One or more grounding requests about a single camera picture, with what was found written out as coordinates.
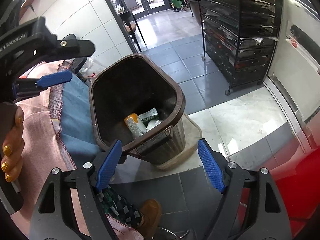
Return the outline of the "left hand gold nails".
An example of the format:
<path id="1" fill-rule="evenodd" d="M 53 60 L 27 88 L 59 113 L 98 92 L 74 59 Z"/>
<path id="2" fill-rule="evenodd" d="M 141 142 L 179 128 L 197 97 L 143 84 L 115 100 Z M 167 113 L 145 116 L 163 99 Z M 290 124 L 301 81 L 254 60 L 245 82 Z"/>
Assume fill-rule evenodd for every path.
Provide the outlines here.
<path id="1" fill-rule="evenodd" d="M 22 138 L 23 121 L 24 113 L 21 107 L 18 106 L 15 113 L 15 125 L 7 133 L 2 145 L 4 157 L 1 161 L 1 169 L 8 183 L 18 178 L 23 166 L 22 152 L 25 146 Z"/>

